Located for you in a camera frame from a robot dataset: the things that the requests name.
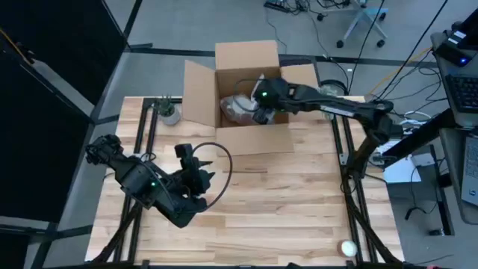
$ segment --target office chair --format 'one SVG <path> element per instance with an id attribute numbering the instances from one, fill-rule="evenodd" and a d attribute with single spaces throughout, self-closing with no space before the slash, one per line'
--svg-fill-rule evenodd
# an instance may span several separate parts
<path id="1" fill-rule="evenodd" d="M 338 48 L 342 48 L 344 46 L 345 40 L 350 36 L 350 33 L 352 33 L 353 29 L 356 27 L 360 19 L 367 21 L 369 24 L 373 22 L 373 19 L 375 19 L 375 15 L 377 14 L 378 8 L 367 7 L 366 4 L 367 0 L 350 0 L 349 8 L 324 10 L 319 15 L 317 15 L 317 20 L 320 22 L 325 16 L 331 13 L 354 13 L 356 15 L 355 19 L 353 19 L 352 23 L 350 24 L 350 27 L 347 29 L 347 32 L 345 32 L 344 37 L 341 40 L 337 41 Z M 383 21 L 387 15 L 387 12 L 388 8 L 382 8 L 380 10 L 380 15 L 377 20 Z M 382 48 L 383 45 L 385 45 L 385 39 L 387 38 L 387 34 L 385 34 L 385 32 L 376 22 L 373 24 L 373 30 L 379 33 L 379 35 L 382 37 L 382 39 L 376 43 L 379 48 Z"/>

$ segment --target small plant pot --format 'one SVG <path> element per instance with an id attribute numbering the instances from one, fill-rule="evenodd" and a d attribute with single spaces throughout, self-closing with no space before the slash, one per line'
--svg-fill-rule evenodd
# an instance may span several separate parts
<path id="1" fill-rule="evenodd" d="M 159 115 L 159 117 L 161 118 L 161 120 L 163 121 L 163 123 L 165 125 L 173 126 L 176 123 L 178 123 L 178 121 L 181 119 L 181 113 L 179 113 L 179 110 L 175 106 L 173 115 L 171 115 L 169 117 L 163 117 L 163 116 Z"/>

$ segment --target wooden table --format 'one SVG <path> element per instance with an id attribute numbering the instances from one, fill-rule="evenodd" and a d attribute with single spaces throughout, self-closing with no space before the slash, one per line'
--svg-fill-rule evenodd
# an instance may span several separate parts
<path id="1" fill-rule="evenodd" d="M 132 153 L 143 97 L 124 100 L 116 135 L 125 154 Z M 149 133 L 149 114 L 142 151 Z M 356 148 L 364 132 L 350 121 Z M 136 263 L 148 259 L 152 265 L 345 265 L 337 251 L 338 242 L 350 239 L 350 229 L 331 124 L 327 120 L 289 123 L 294 152 L 235 156 L 231 184 L 223 198 L 191 223 L 176 228 L 154 208 L 143 211 Z M 180 169 L 174 153 L 177 143 L 193 146 L 214 141 L 210 126 L 182 120 L 169 127 L 158 123 L 153 152 L 155 163 L 171 173 Z M 205 197 L 212 201 L 224 186 L 229 162 L 218 158 L 214 147 L 197 152 L 201 160 L 214 163 L 217 174 Z M 381 176 L 368 168 L 367 173 Z M 400 240 L 385 183 L 363 179 L 371 226 L 385 245 L 403 260 Z M 116 231 L 124 194 L 114 178 L 103 185 L 93 232 L 85 260 L 91 260 Z M 367 248 L 361 229 L 364 259 Z M 123 259 L 129 247 L 126 236 Z"/>

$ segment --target gray floor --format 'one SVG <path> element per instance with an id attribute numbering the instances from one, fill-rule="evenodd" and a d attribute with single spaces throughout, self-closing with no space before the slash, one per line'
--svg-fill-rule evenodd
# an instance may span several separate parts
<path id="1" fill-rule="evenodd" d="M 112 14 L 120 27 L 124 28 L 134 4 L 134 0 L 107 0 Z M 351 16 L 329 15 L 323 22 L 317 23 L 320 40 L 327 52 L 317 44 L 314 26 L 311 17 L 306 14 L 292 16 L 290 14 L 266 11 L 262 0 L 143 0 L 138 17 L 129 37 L 130 44 L 154 43 L 154 47 L 163 49 L 199 49 L 214 50 L 218 42 L 273 40 L 273 29 L 266 23 L 267 15 L 270 22 L 278 29 L 278 35 L 288 45 L 288 54 L 322 55 L 329 53 L 333 56 L 357 57 L 361 42 L 367 31 L 363 22 L 357 24 L 356 29 L 342 49 L 335 48 L 335 42 L 341 38 L 349 26 Z M 370 6 L 379 5 L 379 1 L 371 1 Z M 375 46 L 379 39 L 374 32 L 364 48 L 362 57 L 390 60 L 404 60 L 410 53 L 416 40 L 426 28 L 429 21 L 441 5 L 435 0 L 403 0 L 386 1 L 384 7 L 389 8 L 387 18 L 381 22 L 389 38 L 383 48 Z M 320 8 L 313 3 L 314 10 Z M 459 4 L 450 2 L 423 39 L 417 52 L 431 46 L 429 34 L 433 31 L 442 31 L 458 19 L 464 19 L 476 8 L 474 0 L 460 0 Z M 115 75 L 108 86 L 108 97 L 102 109 L 101 116 L 106 117 L 120 111 L 124 96 L 160 96 L 163 94 L 182 95 L 184 60 L 192 60 L 207 67 L 214 67 L 213 58 L 180 57 L 166 55 L 142 55 L 125 53 L 118 64 Z M 336 78 L 344 81 L 344 74 L 334 64 L 319 63 L 317 65 L 321 79 Z M 351 64 L 342 64 L 350 77 L 348 69 L 354 68 Z M 37 67 L 58 87 L 71 92 L 69 85 L 52 74 L 48 67 Z M 358 65 L 353 82 L 353 95 L 364 95 L 373 88 L 383 77 L 397 67 Z M 421 75 L 418 72 L 405 78 L 394 94 L 389 97 L 411 94 L 437 82 L 435 76 Z M 429 88 L 422 93 L 408 99 L 395 102 L 399 113 L 412 111 L 425 104 L 425 97 L 435 90 Z M 70 93 L 69 96 L 79 105 L 89 111 L 91 106 L 84 103 L 84 99 Z M 444 96 L 441 88 L 433 98 Z M 422 112 L 430 115 L 439 113 L 447 108 L 447 102 L 438 102 L 425 107 Z M 114 132 L 116 123 L 96 128 L 93 137 Z M 442 156 L 438 146 L 438 155 Z M 72 228 L 93 223 L 96 205 L 101 188 L 101 178 L 105 169 L 92 167 L 83 163 L 81 171 L 75 180 L 72 196 L 69 199 L 65 214 L 61 221 L 61 228 Z M 433 173 L 421 170 L 424 178 L 434 177 Z M 395 213 L 400 240 L 407 261 L 424 262 L 439 256 L 453 254 L 454 256 L 436 262 L 437 265 L 453 268 L 474 268 L 467 251 L 476 250 L 478 234 L 476 228 L 461 222 L 457 212 L 456 200 L 447 190 L 450 210 L 453 215 L 453 225 L 456 236 L 449 238 L 429 237 L 426 232 L 437 228 L 439 223 L 438 211 L 430 215 L 416 213 L 411 220 L 404 221 L 403 216 L 409 208 L 410 194 L 400 186 L 391 186 L 389 192 L 392 207 Z M 431 208 L 433 201 L 423 198 L 419 204 Z M 0 222 L 15 222 L 16 220 L 0 220 Z M 46 260 L 46 266 L 76 265 L 84 261 L 84 254 L 88 244 L 88 236 L 56 241 Z M 29 268 L 35 247 L 29 250 L 29 260 L 25 268 Z"/>

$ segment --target cardboard box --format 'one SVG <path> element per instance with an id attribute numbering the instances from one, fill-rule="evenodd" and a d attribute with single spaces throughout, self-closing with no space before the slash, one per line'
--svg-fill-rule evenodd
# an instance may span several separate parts
<path id="1" fill-rule="evenodd" d="M 279 66 L 276 41 L 218 43 L 216 70 L 192 61 L 185 63 L 183 118 L 215 127 L 216 142 L 225 146 L 232 155 L 293 152 L 288 114 L 277 114 L 274 125 L 239 126 L 229 122 L 220 110 L 220 99 L 233 94 L 237 81 L 257 79 L 261 74 L 265 78 L 283 77 L 289 82 L 318 86 L 312 64 Z M 241 82 L 238 94 L 250 96 L 254 84 L 255 81 Z M 224 152 L 218 151 L 218 155 L 224 155 Z"/>

